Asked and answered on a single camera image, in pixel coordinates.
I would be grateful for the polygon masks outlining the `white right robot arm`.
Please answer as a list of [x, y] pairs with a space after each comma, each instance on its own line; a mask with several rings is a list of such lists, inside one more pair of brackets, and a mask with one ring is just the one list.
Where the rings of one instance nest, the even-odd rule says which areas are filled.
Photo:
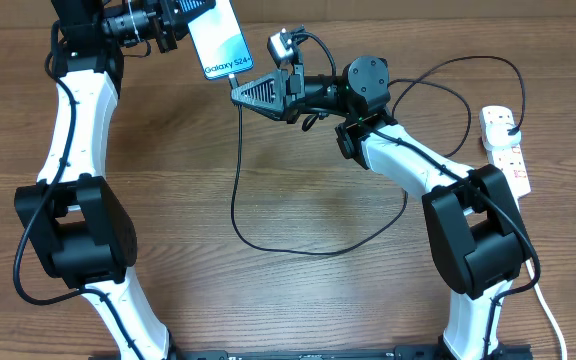
[[414, 140], [387, 110], [387, 62], [361, 56], [339, 76], [306, 76], [299, 62], [246, 84], [229, 79], [231, 100], [275, 121], [342, 117], [337, 143], [347, 159], [382, 174], [423, 206], [435, 267], [451, 290], [449, 322], [434, 359], [529, 359], [527, 345], [497, 338], [503, 301], [527, 260], [537, 258], [506, 176], [493, 166], [473, 169]]

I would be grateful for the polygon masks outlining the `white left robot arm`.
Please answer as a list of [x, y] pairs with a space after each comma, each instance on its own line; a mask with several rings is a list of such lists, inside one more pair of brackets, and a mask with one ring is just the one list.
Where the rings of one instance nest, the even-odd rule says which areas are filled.
[[51, 147], [14, 207], [21, 247], [32, 247], [67, 297], [97, 311], [122, 359], [179, 359], [169, 329], [157, 318], [135, 269], [133, 222], [105, 178], [109, 125], [120, 98], [124, 50], [139, 43], [169, 52], [211, 1], [57, 1], [44, 62], [58, 91]]

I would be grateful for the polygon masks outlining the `Samsung Galaxy smartphone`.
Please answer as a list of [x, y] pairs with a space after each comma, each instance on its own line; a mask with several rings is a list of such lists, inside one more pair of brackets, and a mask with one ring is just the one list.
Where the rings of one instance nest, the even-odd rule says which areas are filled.
[[191, 21], [188, 27], [207, 80], [246, 72], [254, 67], [230, 0], [216, 0], [214, 8]]

